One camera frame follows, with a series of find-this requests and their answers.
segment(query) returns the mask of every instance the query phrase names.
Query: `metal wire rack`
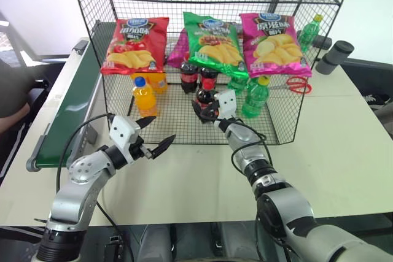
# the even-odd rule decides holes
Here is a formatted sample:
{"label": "metal wire rack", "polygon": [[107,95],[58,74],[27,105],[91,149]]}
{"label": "metal wire rack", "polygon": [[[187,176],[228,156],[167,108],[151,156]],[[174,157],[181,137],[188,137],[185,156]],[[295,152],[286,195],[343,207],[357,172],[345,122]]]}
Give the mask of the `metal wire rack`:
{"label": "metal wire rack", "polygon": [[[275,12],[295,16],[295,29],[301,30],[319,13],[324,16],[319,34],[327,36],[343,0],[78,0],[90,39],[99,64],[112,38],[115,21],[124,18],[169,17],[166,54],[174,47],[184,27],[183,11],[240,23],[239,14],[244,12]],[[319,49],[312,48],[305,57],[313,66]],[[191,108],[194,96],[184,94],[180,87],[177,69],[165,67],[169,82],[168,91],[157,95],[160,114],[143,132],[148,143],[157,143],[164,137],[177,134],[177,144],[226,144],[221,132],[212,126],[202,125]],[[270,85],[282,85],[287,77],[275,75]],[[225,88],[229,81],[219,76],[217,90]],[[132,104],[133,83],[129,76],[104,76],[106,107],[109,112],[138,118]],[[238,99],[241,106],[244,95]],[[303,95],[281,89],[272,90],[263,113],[259,118],[243,120],[267,136],[268,144],[284,144],[295,138],[302,107]]]}

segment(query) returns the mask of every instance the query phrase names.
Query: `chip image on bag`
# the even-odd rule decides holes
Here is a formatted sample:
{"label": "chip image on bag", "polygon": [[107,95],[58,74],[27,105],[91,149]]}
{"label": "chip image on bag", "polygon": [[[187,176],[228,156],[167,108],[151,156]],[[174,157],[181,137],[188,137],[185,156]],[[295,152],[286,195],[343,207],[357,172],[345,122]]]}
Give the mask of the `chip image on bag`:
{"label": "chip image on bag", "polygon": [[169,18],[117,20],[101,73],[163,72]]}
{"label": "chip image on bag", "polygon": [[190,12],[184,12],[183,16],[189,38],[190,63],[231,77],[248,77],[238,33],[232,24]]}
{"label": "chip image on bag", "polygon": [[243,51],[251,78],[289,74],[311,76],[296,38],[294,17],[275,13],[241,13]]}

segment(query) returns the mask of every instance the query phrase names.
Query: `robotic arm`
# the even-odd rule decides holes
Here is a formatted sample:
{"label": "robotic arm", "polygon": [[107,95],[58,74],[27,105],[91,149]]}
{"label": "robotic arm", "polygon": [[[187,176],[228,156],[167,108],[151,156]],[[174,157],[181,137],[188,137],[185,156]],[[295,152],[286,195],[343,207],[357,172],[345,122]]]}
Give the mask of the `robotic arm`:
{"label": "robotic arm", "polygon": [[[236,101],[233,90],[216,95],[218,118],[214,124],[225,133],[233,151],[260,139],[250,128],[233,119]],[[293,250],[306,262],[391,262],[393,257],[379,248],[333,225],[320,225],[305,197],[271,166],[259,145],[235,154],[238,167],[247,177],[261,224],[281,246]]]}
{"label": "robotic arm", "polygon": [[76,262],[88,229],[97,197],[116,170],[133,164],[138,158],[154,159],[173,142],[170,136],[154,150],[146,148],[140,130],[155,117],[133,121],[115,116],[109,135],[115,145],[102,147],[83,156],[69,167],[68,182],[57,193],[44,235],[33,262]]}

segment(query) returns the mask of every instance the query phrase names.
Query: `white wall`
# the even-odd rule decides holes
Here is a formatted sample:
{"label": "white wall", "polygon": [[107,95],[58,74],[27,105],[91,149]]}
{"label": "white wall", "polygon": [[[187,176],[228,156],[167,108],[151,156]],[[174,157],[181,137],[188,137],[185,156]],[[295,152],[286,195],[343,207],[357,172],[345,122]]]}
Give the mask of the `white wall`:
{"label": "white wall", "polygon": [[[87,36],[77,0],[0,0],[0,10],[37,55],[67,54]],[[345,0],[330,37],[352,43],[351,58],[393,63],[392,10],[392,0]]]}
{"label": "white wall", "polygon": [[77,0],[0,0],[0,10],[37,55],[69,54],[87,36]]}
{"label": "white wall", "polygon": [[344,0],[329,36],[350,42],[351,58],[393,63],[393,0]]}

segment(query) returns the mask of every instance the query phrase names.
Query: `table surface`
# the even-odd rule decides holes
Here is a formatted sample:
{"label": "table surface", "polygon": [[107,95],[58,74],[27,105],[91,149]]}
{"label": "table surface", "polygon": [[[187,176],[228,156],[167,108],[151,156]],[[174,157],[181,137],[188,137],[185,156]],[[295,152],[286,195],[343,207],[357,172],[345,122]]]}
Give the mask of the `table surface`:
{"label": "table surface", "polygon": [[[0,225],[37,226],[55,196],[55,169],[28,172],[38,137],[56,114],[80,57],[72,53],[0,188]],[[393,211],[393,141],[341,67],[309,80],[295,141],[271,146],[274,167],[310,202],[316,217]],[[92,115],[105,110],[102,97]],[[96,122],[96,146],[110,144]],[[253,220],[256,203],[226,145],[173,145],[156,160],[125,166],[99,202],[120,225]],[[65,183],[67,173],[62,173]],[[91,225],[108,225],[96,208]]]}

